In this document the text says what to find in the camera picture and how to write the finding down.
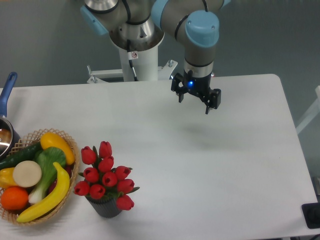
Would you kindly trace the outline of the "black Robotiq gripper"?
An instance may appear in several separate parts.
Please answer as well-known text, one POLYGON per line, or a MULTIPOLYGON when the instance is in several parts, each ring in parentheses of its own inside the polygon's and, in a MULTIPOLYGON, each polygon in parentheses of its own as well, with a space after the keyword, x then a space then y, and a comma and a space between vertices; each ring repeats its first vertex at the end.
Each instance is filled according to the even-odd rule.
POLYGON ((171 82, 171 91, 178 96, 178 102, 184 99, 184 94, 189 93, 200 98, 206 105, 205 114, 208 115, 211 109, 217 109, 221 103, 222 91, 219 88, 210 88, 212 74, 204 77, 195 77, 194 72, 189 70, 183 76, 176 73, 171 82))

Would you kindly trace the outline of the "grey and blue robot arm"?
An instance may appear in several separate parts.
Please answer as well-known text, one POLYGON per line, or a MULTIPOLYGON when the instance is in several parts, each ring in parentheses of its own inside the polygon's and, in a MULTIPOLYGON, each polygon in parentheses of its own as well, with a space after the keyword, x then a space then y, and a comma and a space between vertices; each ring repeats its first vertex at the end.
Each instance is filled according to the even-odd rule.
POLYGON ((183 73, 171 90, 199 98, 206 110, 217 109, 221 90, 211 89, 225 0, 86 0, 80 13, 98 35, 109 35, 118 48, 126 82, 158 79, 158 47, 169 35, 184 48, 183 73))

